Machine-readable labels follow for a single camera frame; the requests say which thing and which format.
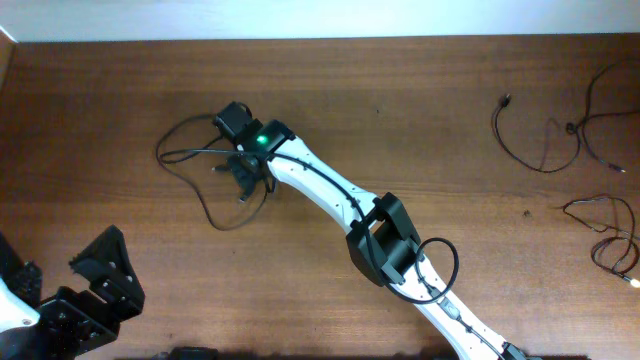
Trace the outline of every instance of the black wire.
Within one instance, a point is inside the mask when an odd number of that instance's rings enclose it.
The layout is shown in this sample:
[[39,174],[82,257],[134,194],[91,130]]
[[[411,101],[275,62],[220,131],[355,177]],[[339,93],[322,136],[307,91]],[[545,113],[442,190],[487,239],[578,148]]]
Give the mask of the black wire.
[[[247,110],[247,112],[250,112],[249,108],[245,106],[245,110]],[[237,229],[240,228],[246,224],[248,224],[249,222],[251,222],[251,220],[253,220],[256,215],[258,214],[258,212],[260,211],[260,209],[262,208],[262,206],[264,205],[264,203],[267,201],[267,196],[269,195],[270,189],[271,187],[268,184],[267,179],[264,180],[265,183],[265,191],[264,191],[264,196],[260,202],[260,205],[258,205],[258,207],[256,208],[256,210],[254,210],[254,212],[245,220],[243,220],[242,222],[232,225],[232,226],[221,226],[219,224],[217,224],[213,218],[211,217],[211,212],[209,211],[209,207],[207,206],[207,202],[204,199],[204,196],[202,195],[202,192],[200,191],[200,188],[198,187],[198,185],[193,182],[192,180],[190,180],[189,178],[169,169],[167,167],[167,165],[169,164],[177,164],[186,160],[189,160],[197,155],[199,155],[200,153],[198,152],[192,152],[187,154],[186,156],[183,156],[181,158],[178,159],[173,159],[173,160],[164,160],[162,158],[162,155],[160,154],[160,147],[162,146],[162,144],[164,144],[167,139],[169,139],[178,129],[180,129],[181,127],[192,123],[192,122],[196,122],[196,121],[202,121],[202,120],[214,120],[215,116],[211,115],[211,114],[202,114],[202,115],[195,115],[195,116],[191,116],[188,117],[182,121],[180,121],[178,124],[174,125],[171,129],[169,129],[169,131],[167,131],[161,138],[160,140],[158,140],[158,143],[156,144],[156,149],[155,149],[155,153],[156,153],[156,160],[158,161],[158,164],[160,164],[160,167],[162,167],[165,171],[167,171],[169,174],[177,177],[178,179],[184,181],[185,183],[187,183],[187,185],[189,185],[189,187],[191,187],[191,189],[196,193],[196,196],[198,197],[198,200],[200,201],[200,205],[202,205],[202,209],[204,210],[204,214],[207,217],[207,220],[209,221],[209,224],[211,224],[211,226],[213,226],[214,229],[216,230],[220,230],[220,231],[228,231],[228,230],[233,230],[233,229]],[[211,145],[215,144],[216,142],[218,142],[219,140],[222,139],[222,136],[218,136],[215,139],[211,140],[209,143],[207,143],[202,149],[200,150],[205,150],[208,149]]]
[[507,106],[509,106],[509,103],[511,102],[511,95],[510,94],[506,94],[500,99],[500,101],[498,103],[498,106],[496,107],[496,109],[494,110],[493,115],[492,115],[493,132],[494,132],[494,135],[496,137],[496,140],[498,141],[498,144],[500,144],[500,147],[502,147],[502,149],[507,154],[509,154],[509,156],[511,156],[516,161],[518,161],[520,164],[524,165],[529,170],[533,170],[533,171],[544,173],[544,174],[552,174],[552,173],[555,173],[555,172],[558,172],[558,171],[561,171],[561,170],[564,170],[564,169],[568,168],[578,158],[578,155],[580,155],[580,150],[582,149],[582,145],[584,145],[584,148],[586,149],[587,154],[589,154],[589,156],[591,156],[592,158],[594,158],[595,160],[597,160],[601,164],[608,166],[610,169],[612,169],[614,171],[625,172],[625,170],[622,167],[620,167],[620,166],[618,166],[616,164],[610,163],[609,161],[601,158],[599,155],[597,155],[593,151],[593,149],[589,145],[589,141],[587,140],[587,134],[585,132],[585,129],[586,129],[587,124],[589,123],[589,121],[591,121],[593,119],[596,119],[596,118],[629,116],[629,115],[640,113],[640,108],[639,108],[639,109],[634,109],[634,110],[630,110],[630,111],[591,114],[591,103],[593,102],[593,88],[594,88],[595,84],[597,83],[597,81],[602,76],[604,76],[606,73],[608,73],[610,70],[618,67],[619,65],[627,64],[627,63],[640,64],[640,59],[624,59],[624,60],[609,64],[609,65],[603,67],[602,69],[598,70],[595,73],[595,75],[591,78],[591,82],[589,82],[589,86],[587,87],[587,91],[586,91],[586,94],[585,94],[586,100],[585,100],[585,113],[584,113],[584,116],[581,118],[580,122],[578,122],[577,124],[574,124],[574,123],[570,122],[570,123],[567,123],[567,126],[566,126],[567,133],[569,135],[575,135],[575,137],[576,137],[576,151],[573,154],[573,156],[571,157],[571,159],[569,159],[569,161],[567,161],[564,165],[561,165],[561,166],[559,166],[559,167],[557,167],[555,169],[551,169],[551,170],[543,170],[542,167],[543,167],[544,163],[540,164],[539,167],[534,167],[534,166],[528,164],[527,162],[525,162],[524,160],[522,160],[517,155],[515,155],[511,150],[509,150],[507,145],[502,140],[502,137],[500,136],[500,129],[498,127],[498,117],[500,115],[500,112],[502,110],[504,110]]
[[441,242],[446,244],[449,249],[451,249],[451,253],[453,254],[453,271],[451,272],[451,278],[449,279],[449,282],[447,283],[447,287],[444,288],[444,290],[434,296],[433,298],[431,298],[430,300],[427,300],[427,302],[425,304],[432,304],[435,303],[436,301],[440,300],[440,298],[444,297],[450,290],[451,287],[453,286],[453,283],[456,281],[456,277],[458,276],[458,269],[460,267],[460,260],[458,258],[458,251],[456,250],[456,247],[453,245],[453,243],[447,239],[443,239],[443,238],[431,238],[429,240],[426,240],[424,242],[422,242],[422,244],[420,244],[420,246],[418,247],[418,256],[416,256],[416,262],[414,263],[414,266],[416,268],[416,274],[418,274],[418,281],[420,281],[426,288],[427,290],[429,290],[429,288],[433,288],[432,285],[430,285],[427,280],[424,278],[424,276],[422,276],[422,272],[420,271],[420,262],[421,262],[421,254],[424,253],[424,248],[434,242]]
[[[606,201],[606,200],[610,200],[610,201],[619,201],[621,202],[626,208],[627,210],[629,210],[629,215],[631,218],[631,229],[630,231],[624,231],[619,229],[617,226],[612,226],[612,225],[608,225],[608,224],[604,224],[602,229],[597,229],[595,227],[593,227],[592,225],[590,225],[589,223],[587,223],[586,221],[584,221],[583,219],[581,219],[580,217],[572,214],[571,212],[567,211],[567,209],[569,207],[571,207],[572,205],[577,205],[577,204],[588,204],[588,203],[594,203],[594,202],[599,202],[599,201]],[[592,196],[592,197],[588,197],[588,198],[583,198],[583,199],[576,199],[576,200],[572,200],[568,203],[566,203],[565,205],[563,205],[561,207],[562,212],[565,213],[566,215],[570,216],[571,218],[573,218],[574,220],[576,220],[577,222],[581,223],[582,225],[588,227],[589,229],[591,229],[594,232],[597,233],[604,233],[608,230],[614,230],[616,232],[622,232],[622,233],[626,233],[627,237],[623,237],[623,236],[618,236],[617,234],[615,236],[611,236],[608,238],[605,238],[599,242],[597,242],[592,248],[591,248],[591,261],[593,261],[594,264],[596,264],[598,267],[600,267],[601,269],[616,275],[618,277],[621,278],[625,278],[625,274],[628,273],[629,271],[631,271],[637,264],[638,261],[640,260],[640,248],[638,247],[638,244],[636,244],[636,242],[634,240],[637,240],[638,237],[635,235],[635,230],[636,230],[636,217],[633,213],[633,210],[631,209],[631,206],[629,205],[629,203],[627,203],[624,199],[621,199],[619,197],[614,197],[614,196],[609,196],[606,194],[603,195],[596,195],[596,196]],[[615,262],[615,264],[613,266],[607,266],[605,264],[603,264],[600,261],[600,258],[602,257],[602,254],[604,253],[604,251],[607,249],[607,247],[609,247],[609,245],[613,244],[616,241],[626,241],[627,242],[627,248],[624,252],[624,254],[622,254],[618,260]],[[629,266],[627,266],[626,268],[622,269],[622,270],[618,270],[618,266],[620,266],[620,264],[629,256],[629,254],[631,253],[631,250],[633,250],[633,259],[631,260],[631,263]]]

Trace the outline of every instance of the wood grain surface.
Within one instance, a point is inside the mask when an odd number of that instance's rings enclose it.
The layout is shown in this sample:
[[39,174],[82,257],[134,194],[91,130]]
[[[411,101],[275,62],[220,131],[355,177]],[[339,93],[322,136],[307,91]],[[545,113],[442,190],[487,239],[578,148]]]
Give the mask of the wood grain surface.
[[[0,98],[0,229],[42,267],[45,295],[85,289],[68,261],[108,225],[124,232],[144,312],[84,358],[184,345],[449,351],[418,311],[358,273],[340,227],[294,189],[283,186],[250,225],[217,232],[192,191],[160,169],[153,149],[169,127],[240,100],[263,121],[284,121],[354,183],[400,197],[424,239],[452,240],[454,292],[512,343],[531,354],[638,359],[640,292],[594,266],[602,235],[555,208],[608,192],[640,209],[638,116],[589,127],[594,149],[625,174],[584,153],[561,173],[533,173],[490,126],[510,92],[505,142],[536,163],[550,134],[547,165],[558,164],[573,150],[563,128],[584,113],[591,75],[632,56],[638,35],[19,44]],[[637,107],[639,79],[637,69],[603,79],[594,111]],[[214,133],[196,124],[167,148]],[[201,156],[181,171],[223,221],[246,209],[233,181],[211,173],[220,162]],[[588,211],[610,217],[606,206]],[[446,277],[446,249],[429,256]]]

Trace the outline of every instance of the white arm segment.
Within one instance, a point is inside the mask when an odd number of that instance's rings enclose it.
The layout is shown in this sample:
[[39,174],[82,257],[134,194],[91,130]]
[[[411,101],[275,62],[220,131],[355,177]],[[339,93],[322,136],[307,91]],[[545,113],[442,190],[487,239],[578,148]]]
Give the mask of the white arm segment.
[[[373,199],[377,197],[376,194],[365,191],[340,176],[335,170],[320,161],[300,138],[297,137],[294,140],[285,141],[276,149],[275,153],[298,158],[328,175],[360,202],[360,207],[365,215],[373,209]],[[293,186],[313,200],[314,203],[331,215],[346,233],[351,231],[351,222],[353,220],[361,220],[358,211],[351,207],[351,202],[347,200],[344,194],[320,175],[306,170],[302,165],[287,159],[276,157],[269,161],[268,164],[271,174],[278,181]]]
[[[373,209],[373,199],[377,197],[375,194],[353,185],[347,179],[340,176],[340,174],[320,161],[299,137],[296,137],[294,140],[285,141],[276,149],[275,153],[298,158],[331,177],[331,179],[349,191],[354,198],[359,200],[365,215]],[[351,208],[351,203],[345,196],[336,189],[335,186],[331,185],[315,172],[305,170],[303,166],[297,163],[277,157],[269,161],[268,165],[271,173],[278,181],[293,186],[313,200],[313,202],[324,211],[329,213],[329,215],[342,226],[346,233],[351,231],[350,225],[353,220],[360,220],[358,212],[356,209]],[[429,284],[440,291],[445,288],[446,284],[440,279],[428,259],[420,263],[420,271]],[[414,267],[411,267],[409,271],[404,274],[404,277],[406,280],[404,285],[392,285],[396,290],[414,299],[431,299],[425,286],[418,281]],[[445,298],[460,311],[460,317],[466,324],[473,327],[473,329],[480,333],[493,347],[499,352],[502,352],[505,342],[502,336],[496,334],[480,322],[453,292],[448,292]],[[487,345],[482,344],[478,337],[467,333],[462,324],[451,319],[439,304],[416,305],[416,307],[446,337],[456,353],[458,353],[460,359],[498,359],[498,356]]]
[[[429,258],[426,256],[420,263],[420,273],[431,286],[438,290],[443,291],[446,287],[445,282],[438,276],[438,273],[436,273],[436,270],[431,265],[431,261],[429,261]],[[415,267],[412,266],[409,268],[404,274],[404,278],[405,283],[403,285],[393,284],[391,286],[400,293],[413,299],[431,299],[426,287],[418,281],[418,274],[416,273]],[[496,350],[499,352],[503,351],[505,339],[502,336],[483,324],[452,291],[449,291],[444,297],[460,311],[460,318],[467,325],[482,335]],[[468,333],[461,323],[451,319],[449,315],[447,315],[439,305],[443,301],[445,300],[441,298],[438,300],[438,304],[416,305],[416,307],[431,321],[442,335],[447,338],[456,353],[458,353],[460,360],[498,359],[496,353],[483,344],[477,336]]]
[[0,333],[18,327],[33,326],[40,314],[15,296],[0,279]]

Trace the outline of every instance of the white wall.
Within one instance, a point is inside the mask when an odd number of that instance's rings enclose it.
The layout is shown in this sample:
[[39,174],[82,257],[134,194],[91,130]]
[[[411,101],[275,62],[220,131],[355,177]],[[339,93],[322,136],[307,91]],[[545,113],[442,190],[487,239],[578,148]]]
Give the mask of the white wall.
[[640,0],[0,0],[17,41],[640,32]]

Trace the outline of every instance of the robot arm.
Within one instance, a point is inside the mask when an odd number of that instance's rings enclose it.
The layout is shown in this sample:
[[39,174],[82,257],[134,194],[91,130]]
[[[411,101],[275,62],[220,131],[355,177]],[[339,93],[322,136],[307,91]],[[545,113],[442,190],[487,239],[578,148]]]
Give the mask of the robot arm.
[[[256,122],[258,120],[252,119],[240,105],[232,103],[218,114],[214,124],[223,137],[245,154],[273,154],[265,157],[270,174],[302,192],[342,227],[347,233],[354,264],[369,280],[383,285],[372,269],[364,232],[369,232],[377,222],[383,222],[375,234],[369,233],[369,239],[374,242],[375,262],[380,264],[389,285],[398,293],[417,300],[433,299],[445,290],[445,282],[426,256],[418,265],[423,277],[420,281],[413,266],[416,257],[421,256],[417,253],[420,239],[395,196],[387,194],[378,198],[352,184],[323,163],[277,120],[265,127]],[[366,215],[365,219],[353,206],[354,200]],[[416,304],[416,307],[447,338],[460,359],[526,359],[515,346],[484,325],[450,291],[435,303]]]

